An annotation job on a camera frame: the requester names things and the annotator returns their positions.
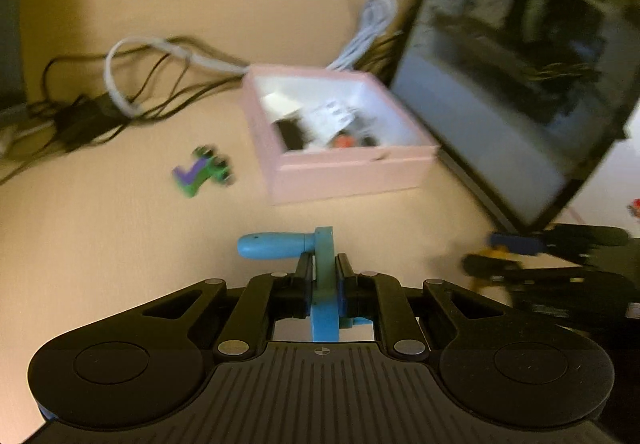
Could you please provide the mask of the white dotted cube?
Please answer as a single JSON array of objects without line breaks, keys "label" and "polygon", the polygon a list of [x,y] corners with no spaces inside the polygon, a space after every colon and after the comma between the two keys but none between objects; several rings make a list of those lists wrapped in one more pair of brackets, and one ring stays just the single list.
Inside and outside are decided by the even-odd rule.
[{"label": "white dotted cube", "polygon": [[354,120],[354,113],[346,106],[330,100],[305,112],[308,129],[318,140],[327,142],[345,130]]}]

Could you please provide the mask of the pink open cardboard box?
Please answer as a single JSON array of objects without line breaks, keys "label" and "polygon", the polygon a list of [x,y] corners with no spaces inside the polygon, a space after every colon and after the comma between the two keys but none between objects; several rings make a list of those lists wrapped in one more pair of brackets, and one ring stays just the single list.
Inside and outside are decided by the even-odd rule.
[{"label": "pink open cardboard box", "polygon": [[276,204],[419,186],[438,145],[372,74],[253,65],[242,106]]}]

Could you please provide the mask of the glass-sided computer case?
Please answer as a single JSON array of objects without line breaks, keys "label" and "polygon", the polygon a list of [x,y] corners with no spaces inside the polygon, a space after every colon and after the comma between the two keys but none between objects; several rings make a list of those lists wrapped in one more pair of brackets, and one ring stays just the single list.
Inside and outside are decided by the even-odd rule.
[{"label": "glass-sided computer case", "polygon": [[639,99],[639,0],[419,0],[390,84],[511,232],[549,224]]}]

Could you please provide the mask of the light blue plastic crank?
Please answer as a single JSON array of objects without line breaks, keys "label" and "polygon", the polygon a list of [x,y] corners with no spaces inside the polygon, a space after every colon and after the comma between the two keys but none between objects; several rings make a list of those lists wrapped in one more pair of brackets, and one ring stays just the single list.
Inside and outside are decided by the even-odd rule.
[{"label": "light blue plastic crank", "polygon": [[366,318],[346,316],[332,227],[317,227],[312,233],[248,234],[236,248],[250,260],[298,259],[294,276],[302,281],[312,341],[337,342],[343,329],[372,326]]}]

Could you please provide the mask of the yellow liquid bottle black cap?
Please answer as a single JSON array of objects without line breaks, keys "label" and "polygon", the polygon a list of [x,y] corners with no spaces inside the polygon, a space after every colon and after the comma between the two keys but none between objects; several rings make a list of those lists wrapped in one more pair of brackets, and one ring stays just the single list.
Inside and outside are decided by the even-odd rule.
[{"label": "yellow liquid bottle black cap", "polygon": [[331,142],[331,147],[335,149],[353,148],[358,146],[358,138],[347,133],[337,134]]}]

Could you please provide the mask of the green purple toy car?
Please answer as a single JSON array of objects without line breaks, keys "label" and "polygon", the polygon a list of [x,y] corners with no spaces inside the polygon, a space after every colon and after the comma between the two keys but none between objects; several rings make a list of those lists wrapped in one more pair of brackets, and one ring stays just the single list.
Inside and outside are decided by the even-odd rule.
[{"label": "green purple toy car", "polygon": [[192,152],[194,163],[188,170],[175,167],[171,176],[182,192],[192,198],[206,182],[230,185],[234,180],[231,164],[214,145],[198,146]]}]

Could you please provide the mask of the orange toy figure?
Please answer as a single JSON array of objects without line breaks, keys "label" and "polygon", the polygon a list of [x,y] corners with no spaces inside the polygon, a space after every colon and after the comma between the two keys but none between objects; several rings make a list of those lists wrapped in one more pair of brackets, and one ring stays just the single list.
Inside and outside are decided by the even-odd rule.
[{"label": "orange toy figure", "polygon": [[[516,261],[516,256],[508,251],[506,246],[498,246],[497,248],[487,247],[480,250],[479,256],[487,256],[488,258]],[[486,288],[499,287],[498,279],[473,278],[471,282],[471,290],[474,292],[482,292]]]}]

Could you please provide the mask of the black rectangular device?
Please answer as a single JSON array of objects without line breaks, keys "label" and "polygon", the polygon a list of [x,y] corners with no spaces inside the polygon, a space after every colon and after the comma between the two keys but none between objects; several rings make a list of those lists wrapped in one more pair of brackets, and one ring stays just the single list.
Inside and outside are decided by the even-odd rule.
[{"label": "black rectangular device", "polygon": [[299,118],[282,118],[273,125],[280,134],[287,152],[304,150],[314,139]]}]

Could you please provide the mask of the white power adapter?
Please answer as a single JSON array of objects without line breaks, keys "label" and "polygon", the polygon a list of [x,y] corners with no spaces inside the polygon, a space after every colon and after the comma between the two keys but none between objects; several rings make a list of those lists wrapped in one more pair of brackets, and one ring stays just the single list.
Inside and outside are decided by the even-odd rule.
[{"label": "white power adapter", "polygon": [[281,92],[262,95],[260,104],[262,104],[262,109],[270,122],[296,117],[302,109],[299,102]]}]

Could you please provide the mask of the black power brick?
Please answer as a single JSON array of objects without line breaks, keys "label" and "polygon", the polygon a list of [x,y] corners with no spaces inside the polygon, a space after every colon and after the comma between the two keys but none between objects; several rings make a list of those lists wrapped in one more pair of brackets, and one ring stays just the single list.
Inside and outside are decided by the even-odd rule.
[{"label": "black power brick", "polygon": [[105,93],[91,98],[81,95],[53,116],[55,138],[66,152],[93,142],[99,136],[124,126],[129,118],[122,114]]}]

